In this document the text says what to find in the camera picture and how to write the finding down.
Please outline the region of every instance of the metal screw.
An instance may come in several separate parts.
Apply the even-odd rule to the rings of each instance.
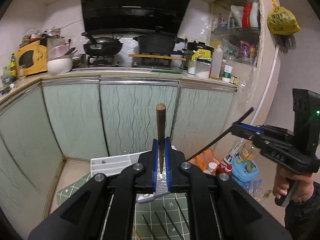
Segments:
[[[98,173],[94,176],[94,179],[97,181],[97,182],[100,182],[100,181],[103,181],[104,180],[104,176],[102,173]]]
[[[184,170],[188,170],[191,168],[191,164],[188,162],[183,162],[181,163],[181,168],[183,168]]]
[[[135,164],[133,165],[133,169],[136,170],[136,171],[142,170],[142,169],[143,169],[142,163],[135,163]]]
[[[221,173],[219,175],[219,179],[223,180],[223,181],[227,181],[230,178],[230,176],[226,173]]]

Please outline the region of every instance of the blue container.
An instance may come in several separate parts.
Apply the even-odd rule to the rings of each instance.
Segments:
[[[259,168],[257,164],[253,162],[253,164],[256,166],[252,169],[252,172],[247,172],[245,169],[246,163],[240,162],[238,163],[237,160],[239,160],[239,155],[236,155],[232,159],[232,178],[241,186],[243,187],[246,182],[249,182],[256,178],[259,174]]]

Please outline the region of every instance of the black pot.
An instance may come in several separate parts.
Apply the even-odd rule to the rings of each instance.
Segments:
[[[89,41],[83,45],[86,54],[92,57],[110,57],[118,54],[122,49],[122,43],[119,38],[100,37],[93,38],[89,33],[82,33]]]
[[[171,38],[163,35],[142,35],[133,38],[139,43],[140,53],[173,54],[176,43],[183,42],[180,38]]]

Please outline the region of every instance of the human hand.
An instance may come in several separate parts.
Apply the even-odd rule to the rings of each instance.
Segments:
[[[289,182],[286,178],[300,181],[296,192],[292,196],[293,201],[302,203],[312,197],[314,191],[313,173],[307,172],[297,175],[279,164],[277,165],[275,184],[272,191],[275,197],[280,198],[281,195],[286,196],[288,194]]]

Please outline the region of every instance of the white tile wall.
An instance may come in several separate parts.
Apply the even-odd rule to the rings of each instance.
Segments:
[[[46,5],[30,0],[13,0],[0,20],[0,76],[2,68],[10,64],[11,53],[15,52],[26,32],[43,28]]]
[[[186,15],[181,24],[178,36],[206,42],[210,32],[209,5],[200,0],[191,0]],[[42,30],[52,27],[61,28],[61,35],[72,39],[72,45],[78,53],[84,53],[83,44],[87,39],[81,36],[84,32],[81,0],[61,0],[51,5],[44,5],[28,0],[14,0],[0,22],[0,68],[10,63],[10,56],[21,43],[25,32],[38,27]],[[125,35],[120,41],[124,44],[116,60],[123,66],[131,66],[132,58],[128,53],[138,53],[139,48],[132,38],[135,35]],[[177,44],[176,49],[182,49],[183,44]],[[179,66],[180,61],[173,61]]]
[[[209,5],[200,0],[191,0],[187,8],[185,18],[181,24],[178,36],[187,37],[189,40],[206,42],[209,27]],[[79,53],[84,53],[83,44],[87,39],[81,36],[84,32],[81,0],[61,0],[48,6],[44,28],[51,29],[53,26],[61,27],[61,35],[72,39]],[[136,35],[125,35],[120,41],[123,48],[116,55],[116,60],[123,66],[131,66],[132,58],[128,53],[138,53],[138,43],[132,38]],[[177,44],[176,49],[182,49],[183,44]],[[179,66],[179,61],[173,61],[173,65]]]

